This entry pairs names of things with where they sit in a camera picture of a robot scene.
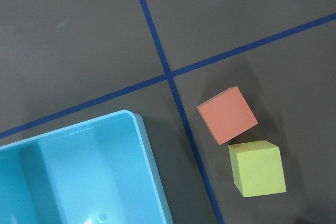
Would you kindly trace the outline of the orange foam block right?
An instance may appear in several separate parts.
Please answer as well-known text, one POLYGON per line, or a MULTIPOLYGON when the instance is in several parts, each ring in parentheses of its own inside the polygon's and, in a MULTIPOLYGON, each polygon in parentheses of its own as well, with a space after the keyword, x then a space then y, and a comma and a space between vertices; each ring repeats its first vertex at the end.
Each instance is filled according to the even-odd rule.
POLYGON ((222 145, 258 124, 238 87, 231 87, 197 106, 215 141, 222 145))

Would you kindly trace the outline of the light blue plastic bin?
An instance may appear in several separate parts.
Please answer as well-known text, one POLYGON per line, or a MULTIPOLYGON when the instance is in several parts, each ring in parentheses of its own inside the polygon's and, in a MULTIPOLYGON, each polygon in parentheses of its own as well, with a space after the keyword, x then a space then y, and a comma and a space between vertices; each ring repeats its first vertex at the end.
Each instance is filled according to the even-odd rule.
POLYGON ((1 147, 1 223, 172 223, 142 117, 122 110, 1 147))

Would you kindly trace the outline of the yellow foam block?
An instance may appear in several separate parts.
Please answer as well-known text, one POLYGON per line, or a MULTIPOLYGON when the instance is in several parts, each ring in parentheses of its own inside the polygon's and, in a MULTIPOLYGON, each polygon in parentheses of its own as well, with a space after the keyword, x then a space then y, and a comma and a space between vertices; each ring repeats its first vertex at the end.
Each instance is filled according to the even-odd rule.
POLYGON ((265 140, 228 146, 234 184, 243 197, 285 193, 278 146, 265 140))

